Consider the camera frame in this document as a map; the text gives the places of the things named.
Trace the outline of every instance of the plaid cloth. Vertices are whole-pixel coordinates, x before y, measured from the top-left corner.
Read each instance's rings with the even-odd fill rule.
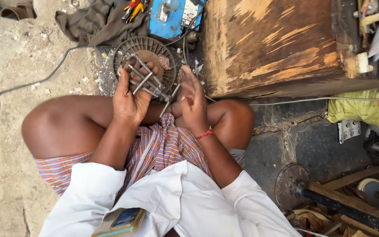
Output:
[[[137,180],[148,175],[151,170],[161,171],[183,160],[187,160],[213,178],[204,160],[203,150],[192,133],[185,128],[175,127],[174,122],[172,114],[166,113],[162,117],[161,124],[140,127],[125,161],[124,168],[127,169],[127,175],[119,195]],[[70,184],[71,167],[87,161],[92,153],[90,151],[75,156],[36,159],[35,161],[42,178],[61,196]],[[244,154],[235,157],[241,167],[243,156]]]

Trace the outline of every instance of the foot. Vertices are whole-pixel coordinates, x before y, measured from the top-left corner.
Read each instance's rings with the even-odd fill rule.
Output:
[[[192,70],[187,66],[183,65],[178,72],[178,83],[181,84],[184,81],[191,81],[191,78],[194,78],[195,75],[192,73]],[[186,89],[180,87],[178,93],[176,94],[176,102],[171,104],[172,115],[177,119],[182,116],[181,106],[179,105],[179,99],[186,94]]]

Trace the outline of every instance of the dirty floor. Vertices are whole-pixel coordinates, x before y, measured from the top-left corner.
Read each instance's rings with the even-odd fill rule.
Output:
[[[4,1],[12,4],[17,1]],[[80,7],[87,1],[81,0]],[[0,18],[0,91],[43,79],[59,63],[70,42],[54,22],[56,10],[76,9],[65,0],[34,0],[37,19],[19,22]],[[21,137],[24,117],[41,102],[66,94],[98,94],[103,79],[95,50],[72,51],[59,71],[47,82],[0,97],[0,237],[35,237],[57,195],[39,176]],[[247,103],[281,99],[247,100]],[[319,117],[325,101],[288,105],[254,106],[256,135],[245,155],[245,169],[274,199],[280,170],[298,163],[311,179],[326,181],[341,172],[358,170],[369,163],[362,149],[363,134],[340,145],[337,128]]]

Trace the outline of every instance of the mobile phone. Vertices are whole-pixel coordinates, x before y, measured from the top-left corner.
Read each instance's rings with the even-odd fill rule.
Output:
[[[109,213],[91,237],[115,237],[136,232],[146,210],[139,207],[119,208]]]

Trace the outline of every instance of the blue machine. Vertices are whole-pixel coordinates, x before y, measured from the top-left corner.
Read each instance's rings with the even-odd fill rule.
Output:
[[[164,15],[162,13],[162,7],[163,7],[163,1],[162,0],[153,0],[153,8],[152,13],[150,15],[150,34],[152,37],[157,38],[161,41],[166,41],[168,39],[171,39],[173,37],[178,37],[182,35],[182,31],[184,28],[183,26],[183,16],[184,13],[186,15],[185,18],[192,19],[191,16],[195,17],[197,13],[201,10],[202,6],[201,4],[198,4],[198,6],[195,6],[191,3],[190,0],[176,0],[178,1],[178,7],[174,11],[170,11],[167,14],[167,20],[166,22],[161,20],[161,15]],[[201,21],[202,14],[200,14],[194,25],[198,25]]]

